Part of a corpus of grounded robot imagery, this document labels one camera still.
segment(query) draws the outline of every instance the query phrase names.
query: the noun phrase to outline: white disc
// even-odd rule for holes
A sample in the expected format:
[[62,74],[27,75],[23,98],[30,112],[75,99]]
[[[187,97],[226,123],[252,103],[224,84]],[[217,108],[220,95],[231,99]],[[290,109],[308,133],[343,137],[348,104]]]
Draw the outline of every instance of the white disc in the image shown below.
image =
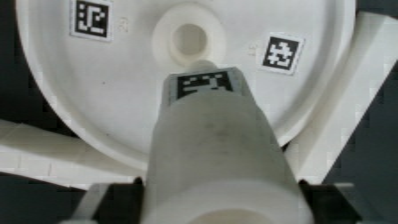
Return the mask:
[[354,0],[18,0],[16,9],[50,105],[121,162],[146,169],[164,80],[199,59],[240,68],[292,140],[343,60]]

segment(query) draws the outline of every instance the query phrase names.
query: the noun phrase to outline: white rectangular bar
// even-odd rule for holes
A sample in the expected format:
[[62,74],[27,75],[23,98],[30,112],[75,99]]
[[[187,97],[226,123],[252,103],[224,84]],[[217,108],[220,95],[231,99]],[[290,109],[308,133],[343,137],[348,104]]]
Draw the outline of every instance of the white rectangular bar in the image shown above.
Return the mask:
[[295,178],[313,184],[327,176],[396,60],[398,20],[359,13],[347,66],[284,154]]

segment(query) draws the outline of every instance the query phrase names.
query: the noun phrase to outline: central hole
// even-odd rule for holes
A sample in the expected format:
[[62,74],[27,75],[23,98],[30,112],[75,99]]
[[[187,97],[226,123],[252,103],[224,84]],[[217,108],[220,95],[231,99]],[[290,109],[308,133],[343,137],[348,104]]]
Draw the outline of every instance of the central hole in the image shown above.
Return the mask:
[[194,24],[185,24],[176,30],[173,41],[181,54],[187,56],[199,54],[208,44],[203,28]]

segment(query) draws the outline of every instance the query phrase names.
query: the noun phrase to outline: white plastic part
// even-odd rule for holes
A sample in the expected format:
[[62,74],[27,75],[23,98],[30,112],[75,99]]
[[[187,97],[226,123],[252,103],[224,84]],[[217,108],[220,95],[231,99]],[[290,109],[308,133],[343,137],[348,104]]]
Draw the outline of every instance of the white plastic part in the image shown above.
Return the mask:
[[263,112],[228,91],[162,111],[142,211],[142,224],[157,223],[313,223]]
[[[93,147],[146,169],[162,83],[196,59],[240,68],[283,145],[308,123],[343,60],[356,0],[112,1],[110,42],[69,35],[71,1],[18,0],[18,27],[41,91]],[[192,50],[181,40],[192,32],[201,34],[194,59],[180,54]],[[270,33],[306,39],[292,76],[258,68]],[[160,53],[157,46],[174,53]]]
[[297,179],[320,184],[398,60],[398,20],[359,13],[350,56],[286,157]]
[[80,139],[2,120],[0,171],[85,190],[94,183],[132,183],[144,176]]

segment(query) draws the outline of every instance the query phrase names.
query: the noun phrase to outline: black and white square marker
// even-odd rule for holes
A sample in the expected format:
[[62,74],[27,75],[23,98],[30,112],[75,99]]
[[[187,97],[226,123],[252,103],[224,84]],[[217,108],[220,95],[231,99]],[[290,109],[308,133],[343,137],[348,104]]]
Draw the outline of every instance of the black and white square marker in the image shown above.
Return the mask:
[[261,67],[277,73],[292,75],[295,73],[302,47],[304,38],[272,34],[267,51],[261,53]]
[[71,36],[112,40],[112,2],[71,0]]
[[226,90],[233,92],[228,72],[217,72],[178,77],[178,99],[196,92]]
[[208,73],[185,73],[169,79],[169,105],[190,94],[204,91],[229,91],[242,94],[238,70],[220,69]]

